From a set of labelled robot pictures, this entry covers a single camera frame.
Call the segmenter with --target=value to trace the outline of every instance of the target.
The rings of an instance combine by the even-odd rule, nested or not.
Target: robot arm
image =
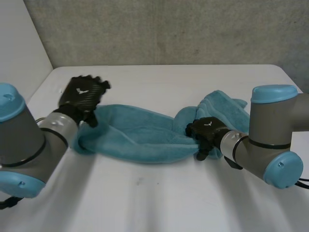
[[[232,168],[244,168],[270,185],[288,188],[303,171],[301,158],[290,147],[293,131],[309,131],[308,105],[309,95],[298,94],[294,86],[260,86],[253,89],[249,134],[229,130],[214,117],[201,118],[186,131],[200,141],[198,160],[217,147]]]
[[[9,84],[0,85],[0,190],[14,196],[9,202],[40,193],[80,122],[91,127],[98,124],[94,110],[109,88],[99,77],[72,78],[59,108],[38,126],[17,90]]]

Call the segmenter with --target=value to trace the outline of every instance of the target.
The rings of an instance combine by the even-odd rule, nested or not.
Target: logo on robotic hand
[[[204,126],[211,126],[212,122],[208,123],[208,124],[204,124]]]
[[[78,92],[78,94],[83,94],[83,93],[89,92],[89,90],[82,91],[80,88],[77,88],[76,91]]]

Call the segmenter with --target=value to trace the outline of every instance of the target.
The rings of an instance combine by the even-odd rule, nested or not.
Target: towel fold
[[[139,163],[172,163],[194,155],[198,143],[185,135],[194,119],[214,116],[230,129],[249,130],[246,101],[231,99],[222,91],[208,94],[200,104],[183,108],[175,118],[129,105],[99,106],[98,126],[83,124],[72,144],[81,154],[101,153]],[[222,156],[214,148],[209,158]]]

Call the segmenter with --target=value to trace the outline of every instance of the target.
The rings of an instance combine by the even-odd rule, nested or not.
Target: black cable
[[[5,209],[5,208],[11,208],[15,205],[17,205],[17,203],[22,200],[22,198],[20,197],[10,197],[8,199],[6,199],[3,202],[0,202],[0,210],[1,209]]]
[[[306,181],[306,182],[309,182],[309,179],[303,179],[303,178],[300,178],[299,180],[300,180],[300,181]]]
[[[306,184],[304,184],[304,183],[302,183],[300,181],[297,181],[295,183],[295,185],[298,186],[298,187],[304,188],[304,189],[309,189],[309,185],[306,185]]]

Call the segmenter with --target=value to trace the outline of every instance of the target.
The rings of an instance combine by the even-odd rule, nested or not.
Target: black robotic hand
[[[54,112],[68,115],[77,124],[85,121],[89,126],[95,127],[98,122],[94,110],[102,95],[110,88],[109,82],[102,82],[99,76],[73,77],[59,100],[59,108]]]
[[[227,126],[216,117],[194,120],[185,130],[187,136],[199,141],[199,151],[196,154],[196,159],[199,161],[206,159],[214,147],[220,149],[221,139],[229,131]]]

